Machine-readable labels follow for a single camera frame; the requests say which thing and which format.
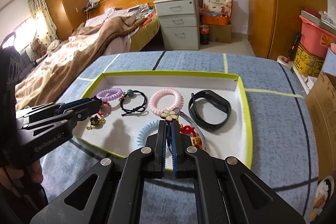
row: purple spiral hair tie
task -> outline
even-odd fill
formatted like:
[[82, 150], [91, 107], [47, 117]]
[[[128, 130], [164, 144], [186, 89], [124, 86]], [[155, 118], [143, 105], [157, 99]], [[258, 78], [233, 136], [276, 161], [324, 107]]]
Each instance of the purple spiral hair tie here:
[[103, 100], [104, 102], [109, 102], [118, 99], [122, 93], [123, 91], [119, 88], [111, 88], [98, 92], [97, 98]]

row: curtain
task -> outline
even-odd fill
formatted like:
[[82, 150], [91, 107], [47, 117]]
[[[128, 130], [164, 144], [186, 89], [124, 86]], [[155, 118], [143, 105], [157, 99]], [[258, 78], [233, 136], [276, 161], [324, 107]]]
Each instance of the curtain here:
[[30, 17], [36, 23], [36, 37], [48, 46], [57, 39], [56, 26], [49, 14], [45, 0], [27, 0]]

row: white tray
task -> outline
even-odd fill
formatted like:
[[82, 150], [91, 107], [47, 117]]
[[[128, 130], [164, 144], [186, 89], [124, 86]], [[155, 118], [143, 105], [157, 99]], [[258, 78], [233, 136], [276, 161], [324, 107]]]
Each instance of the white tray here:
[[[139, 90], [146, 94], [148, 100], [158, 90], [173, 88], [181, 93], [184, 101], [181, 110], [189, 115], [188, 102], [191, 93], [200, 90], [212, 90], [224, 97], [231, 104], [231, 115], [227, 123], [213, 133], [202, 130], [206, 139], [206, 151], [214, 157], [225, 159], [235, 156], [247, 167], [252, 164], [252, 130], [251, 119], [241, 78], [238, 75], [217, 72], [190, 71], [132, 71], [112, 72], [100, 75], [85, 91], [82, 98], [93, 97], [99, 91], [118, 87], [123, 91]], [[175, 98], [173, 95], [164, 96], [157, 107], [171, 106]], [[124, 107], [132, 109], [143, 103], [143, 97], [126, 97]], [[119, 100], [110, 102], [113, 110], [107, 116], [105, 124], [99, 129], [86, 129], [90, 119], [79, 122], [73, 134], [83, 141], [90, 143], [106, 152], [119, 157], [127, 157], [137, 149], [136, 138], [139, 130], [148, 122], [159, 119], [149, 107], [140, 114], [122, 117], [124, 112], [120, 108]], [[199, 114], [209, 123], [220, 123], [226, 114], [216, 109], [205, 99], [196, 103]], [[186, 121], [179, 118], [179, 122], [186, 125]], [[172, 169], [171, 154], [167, 153], [166, 168]]]

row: black wristband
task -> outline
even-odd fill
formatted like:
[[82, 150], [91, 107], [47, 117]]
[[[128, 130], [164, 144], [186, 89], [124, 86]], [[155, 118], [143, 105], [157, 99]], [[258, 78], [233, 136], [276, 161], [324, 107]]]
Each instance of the black wristband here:
[[[196, 105], [195, 105], [195, 100], [199, 98], [206, 99], [215, 108], [226, 113], [227, 114], [226, 119], [219, 124], [211, 124], [203, 120], [201, 116], [199, 115], [196, 109]], [[189, 109], [189, 114], [191, 118], [195, 121], [195, 123], [199, 127], [207, 131], [210, 131], [210, 132], [215, 131], [218, 128], [221, 128], [227, 122], [231, 114], [231, 105], [229, 101], [219, 96], [217, 93], [213, 92], [212, 90], [202, 90], [202, 91], [197, 92], [196, 94], [191, 93], [191, 99], [189, 101], [188, 109]]]
[[140, 94], [140, 95], [143, 96], [143, 103], [142, 103], [142, 105], [141, 105], [141, 106], [137, 106], [137, 107], [135, 107], [135, 108], [133, 108], [133, 109], [125, 109], [125, 108], [124, 108], [124, 100], [125, 100], [125, 98], [126, 98], [127, 96], [130, 96], [130, 95], [128, 95], [128, 94], [129, 94], [129, 91], [130, 91], [130, 90], [128, 90], [126, 94], [122, 95], [122, 97], [121, 97], [121, 99], [120, 99], [120, 107], [121, 107], [121, 109], [125, 112], [124, 114], [121, 114], [122, 116], [126, 116], [126, 115], [129, 115], [129, 114], [131, 114], [131, 113], [135, 113], [135, 112], [144, 112], [144, 111], [146, 110], [147, 97], [146, 97], [146, 95], [145, 95], [143, 92], [138, 91], [138, 90], [132, 90], [132, 91], [133, 91], [133, 94], [134, 94], [134, 93], [138, 93], [138, 94]]

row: gold charm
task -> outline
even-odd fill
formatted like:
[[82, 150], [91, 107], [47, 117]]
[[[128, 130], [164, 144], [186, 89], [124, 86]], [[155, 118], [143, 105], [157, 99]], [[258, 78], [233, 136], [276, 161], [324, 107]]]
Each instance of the gold charm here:
[[191, 138], [191, 142], [192, 142], [193, 146], [195, 146], [199, 149], [203, 149], [203, 144], [202, 144], [200, 136], [190, 137], [190, 138]]
[[122, 95], [119, 97], [119, 101], [121, 101], [122, 99], [125, 99], [125, 95], [126, 95], [126, 92], [123, 92]]
[[105, 123], [105, 119], [104, 118], [99, 118], [97, 115], [95, 115], [94, 117], [90, 118], [90, 123], [91, 125], [87, 126], [86, 129], [94, 129], [99, 125], [102, 125]]
[[160, 118], [166, 120], [167, 122], [176, 121], [179, 117], [176, 115], [175, 111], [169, 111], [165, 109], [161, 114]]

